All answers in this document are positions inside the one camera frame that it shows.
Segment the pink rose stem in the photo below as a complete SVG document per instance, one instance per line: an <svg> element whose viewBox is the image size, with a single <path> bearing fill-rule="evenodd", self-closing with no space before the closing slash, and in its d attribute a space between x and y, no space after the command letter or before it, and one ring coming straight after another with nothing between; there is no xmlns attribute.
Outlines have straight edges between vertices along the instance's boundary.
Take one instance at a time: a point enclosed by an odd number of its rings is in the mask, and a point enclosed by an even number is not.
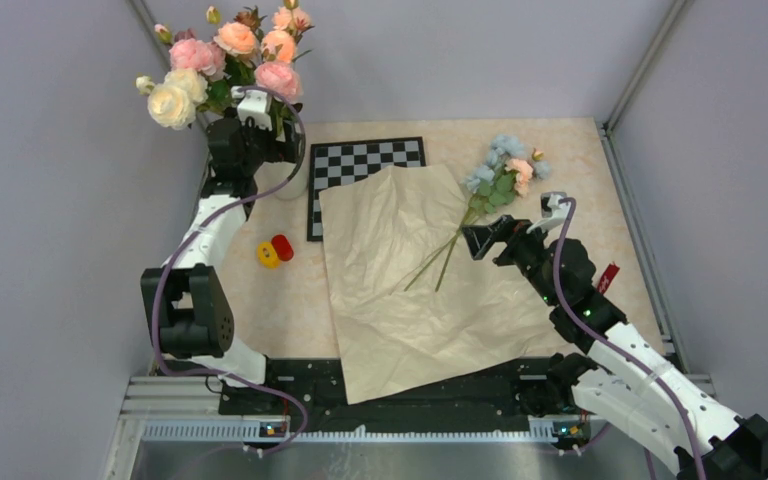
<svg viewBox="0 0 768 480"><path fill-rule="evenodd" d="M307 52L300 52L298 44L304 34L314 27L310 15L298 1L284 1L272 16L273 28L261 41L261 64L255 69L255 84L278 93L285 103L276 103L271 113L278 131L283 120L290 118L291 105L299 112L303 96L301 77L295 69L296 61Z"/></svg>

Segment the pink blue flower bunch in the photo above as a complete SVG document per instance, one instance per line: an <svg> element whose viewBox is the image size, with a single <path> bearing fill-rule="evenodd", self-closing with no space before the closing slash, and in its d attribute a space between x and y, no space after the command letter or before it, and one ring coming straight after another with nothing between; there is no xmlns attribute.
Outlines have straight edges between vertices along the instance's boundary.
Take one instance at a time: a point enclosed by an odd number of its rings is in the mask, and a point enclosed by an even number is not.
<svg viewBox="0 0 768 480"><path fill-rule="evenodd" d="M451 255L460 236L460 228L470 221L485 215L497 213L502 207L510 205L517 198L524 198L530 191L533 181L546 180L552 169L545 159L543 151L522 142L518 137L508 134L497 135L481 165L476 167L463 181L469 193L466 210L457 229L448 241L437 248L423 261L419 270L404 287L408 291L421 276L443 254L446 254L435 290L442 286Z"/></svg>

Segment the dark red ribbon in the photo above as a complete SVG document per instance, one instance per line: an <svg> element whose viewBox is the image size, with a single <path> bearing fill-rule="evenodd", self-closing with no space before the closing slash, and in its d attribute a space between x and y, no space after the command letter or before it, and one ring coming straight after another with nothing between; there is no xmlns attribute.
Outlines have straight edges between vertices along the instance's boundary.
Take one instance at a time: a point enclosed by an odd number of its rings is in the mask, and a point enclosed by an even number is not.
<svg viewBox="0 0 768 480"><path fill-rule="evenodd" d="M603 273L601 274L599 281L596 284L596 289L599 293L605 294L608 289L610 288L613 280L616 278L617 274L620 271L620 267L612 262L610 263Z"/></svg>

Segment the orange paper bouquet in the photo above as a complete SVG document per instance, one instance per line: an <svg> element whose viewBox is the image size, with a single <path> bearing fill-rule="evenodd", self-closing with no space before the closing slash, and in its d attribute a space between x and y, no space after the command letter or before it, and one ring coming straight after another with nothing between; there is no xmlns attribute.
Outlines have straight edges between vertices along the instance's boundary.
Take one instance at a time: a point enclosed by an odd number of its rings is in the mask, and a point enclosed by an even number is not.
<svg viewBox="0 0 768 480"><path fill-rule="evenodd" d="M569 351L517 268L448 247L466 209L448 167L387 167L323 191L320 205L350 403Z"/></svg>

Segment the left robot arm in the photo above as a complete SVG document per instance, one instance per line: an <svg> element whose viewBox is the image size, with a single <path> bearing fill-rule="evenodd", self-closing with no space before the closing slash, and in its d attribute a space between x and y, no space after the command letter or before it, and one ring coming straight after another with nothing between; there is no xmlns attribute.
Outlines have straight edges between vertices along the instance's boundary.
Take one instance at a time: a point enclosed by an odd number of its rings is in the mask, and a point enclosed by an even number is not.
<svg viewBox="0 0 768 480"><path fill-rule="evenodd" d="M217 268L254 203L287 186L301 169L305 128L283 123L283 137L243 121L222 118L208 134L208 174L192 224L165 263L140 278L153 353L162 372L168 357L191 361L193 374L216 375L243 387L257 413L279 404L280 386L266 377L267 358L235 337L235 323Z"/></svg>

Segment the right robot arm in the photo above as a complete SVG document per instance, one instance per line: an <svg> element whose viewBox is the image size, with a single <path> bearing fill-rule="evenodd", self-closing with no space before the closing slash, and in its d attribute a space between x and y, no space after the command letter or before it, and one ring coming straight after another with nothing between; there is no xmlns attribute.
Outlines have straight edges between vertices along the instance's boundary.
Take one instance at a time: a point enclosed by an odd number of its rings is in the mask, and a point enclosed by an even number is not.
<svg viewBox="0 0 768 480"><path fill-rule="evenodd" d="M580 240L547 243L541 229L509 215L461 233L475 260L504 244L494 264L517 267L551 307L555 330L577 347L547 375L554 409L603 418L678 479L768 479L768 421L720 404L660 355L594 286Z"/></svg>

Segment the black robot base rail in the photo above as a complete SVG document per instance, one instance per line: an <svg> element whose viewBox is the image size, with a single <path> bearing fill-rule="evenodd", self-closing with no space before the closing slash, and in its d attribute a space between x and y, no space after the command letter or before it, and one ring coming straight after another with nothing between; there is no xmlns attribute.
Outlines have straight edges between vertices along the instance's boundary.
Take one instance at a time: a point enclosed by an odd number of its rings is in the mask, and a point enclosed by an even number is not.
<svg viewBox="0 0 768 480"><path fill-rule="evenodd" d="M268 392L225 385L222 415L276 416L308 433L491 433L527 431L534 418L586 415L563 392L562 355L519 358L478 372L356 404L337 359L270 359Z"/></svg>

